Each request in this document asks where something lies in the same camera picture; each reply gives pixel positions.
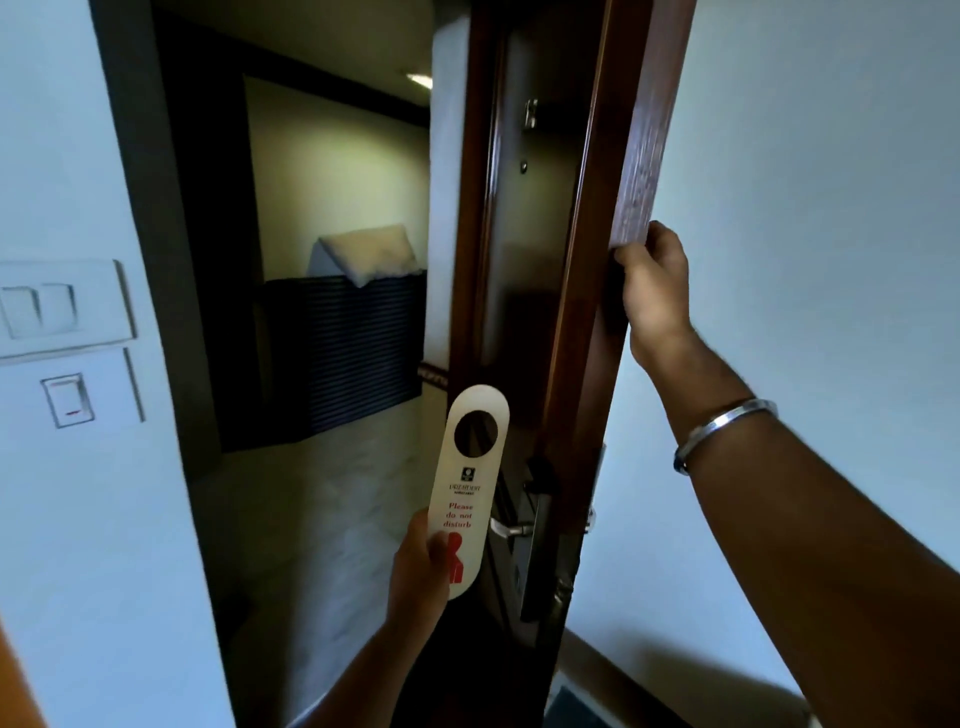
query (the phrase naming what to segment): hand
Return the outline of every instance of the hand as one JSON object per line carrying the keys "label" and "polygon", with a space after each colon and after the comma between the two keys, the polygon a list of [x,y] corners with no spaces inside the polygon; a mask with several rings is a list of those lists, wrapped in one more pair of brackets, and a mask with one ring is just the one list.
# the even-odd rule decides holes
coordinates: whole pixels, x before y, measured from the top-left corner
{"label": "hand", "polygon": [[626,245],[615,257],[626,274],[623,307],[630,320],[630,351],[650,372],[661,353],[696,338],[684,246],[675,232],[654,221],[646,244]]}
{"label": "hand", "polygon": [[387,621],[426,644],[450,596],[444,532],[427,542],[426,508],[414,514],[394,556],[387,599]]}

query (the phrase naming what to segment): door latch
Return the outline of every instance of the door latch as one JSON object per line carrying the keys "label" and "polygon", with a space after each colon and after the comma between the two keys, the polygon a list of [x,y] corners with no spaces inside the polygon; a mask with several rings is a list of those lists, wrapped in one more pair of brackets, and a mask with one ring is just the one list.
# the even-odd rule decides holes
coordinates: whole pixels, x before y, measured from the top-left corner
{"label": "door latch", "polygon": [[529,132],[537,128],[537,99],[527,99],[523,105],[523,130]]}

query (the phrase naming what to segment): pillow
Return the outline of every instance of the pillow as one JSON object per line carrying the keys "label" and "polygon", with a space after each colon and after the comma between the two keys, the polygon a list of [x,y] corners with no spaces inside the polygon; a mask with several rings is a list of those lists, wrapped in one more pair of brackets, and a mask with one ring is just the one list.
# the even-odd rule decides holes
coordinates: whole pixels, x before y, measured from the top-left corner
{"label": "pillow", "polygon": [[400,278],[420,271],[402,225],[323,235],[317,242],[357,288],[373,279]]}
{"label": "pillow", "polygon": [[309,279],[321,279],[343,274],[343,270],[326,251],[323,240],[314,243],[310,251],[310,261],[306,264],[306,276]]}

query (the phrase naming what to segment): ceiling light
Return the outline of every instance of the ceiling light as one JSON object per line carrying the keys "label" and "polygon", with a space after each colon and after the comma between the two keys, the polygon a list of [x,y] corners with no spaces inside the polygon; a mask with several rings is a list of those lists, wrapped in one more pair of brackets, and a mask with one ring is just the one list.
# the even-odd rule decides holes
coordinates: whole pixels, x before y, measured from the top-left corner
{"label": "ceiling light", "polygon": [[420,84],[424,88],[433,88],[433,79],[429,76],[422,76],[419,73],[408,73],[407,78],[415,84]]}

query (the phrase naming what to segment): forearm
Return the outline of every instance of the forearm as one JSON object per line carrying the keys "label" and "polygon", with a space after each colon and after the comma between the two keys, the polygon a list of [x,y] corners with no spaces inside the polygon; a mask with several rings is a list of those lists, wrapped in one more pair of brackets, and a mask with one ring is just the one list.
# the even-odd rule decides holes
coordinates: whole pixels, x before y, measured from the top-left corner
{"label": "forearm", "polygon": [[[699,338],[648,371],[678,442],[753,396]],[[710,528],[825,725],[922,724],[960,695],[960,577],[767,414],[687,461]]]}
{"label": "forearm", "polygon": [[350,663],[304,728],[387,728],[425,637],[387,620]]}

